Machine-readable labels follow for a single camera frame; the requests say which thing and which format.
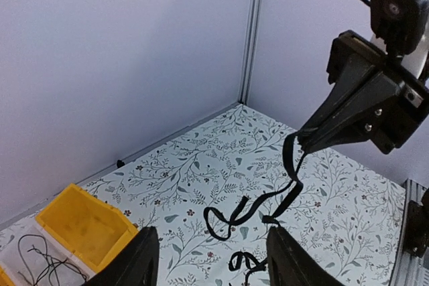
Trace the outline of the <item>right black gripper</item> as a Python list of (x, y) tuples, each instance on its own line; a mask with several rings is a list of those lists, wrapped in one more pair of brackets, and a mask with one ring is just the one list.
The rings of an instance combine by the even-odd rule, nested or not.
[(303, 150), (372, 141), (384, 154), (400, 148), (428, 116), (428, 89), (353, 31), (332, 42), (332, 91), (300, 129)]

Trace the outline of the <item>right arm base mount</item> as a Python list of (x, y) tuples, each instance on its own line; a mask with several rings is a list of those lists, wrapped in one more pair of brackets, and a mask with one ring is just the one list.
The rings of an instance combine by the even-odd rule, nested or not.
[(408, 203), (404, 248), (418, 258), (422, 258), (428, 248), (428, 190), (420, 203), (413, 200)]

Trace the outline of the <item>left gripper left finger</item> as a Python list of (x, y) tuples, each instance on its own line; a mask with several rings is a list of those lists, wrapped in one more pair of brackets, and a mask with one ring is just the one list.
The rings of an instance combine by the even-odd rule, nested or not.
[(142, 228), (88, 286), (156, 286), (160, 243), (155, 227)]

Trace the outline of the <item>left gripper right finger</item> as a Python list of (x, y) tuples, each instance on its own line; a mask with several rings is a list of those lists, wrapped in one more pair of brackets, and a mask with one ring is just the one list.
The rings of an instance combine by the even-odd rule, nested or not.
[(341, 286), (282, 227), (271, 227), (266, 239), (269, 281), (274, 286)]

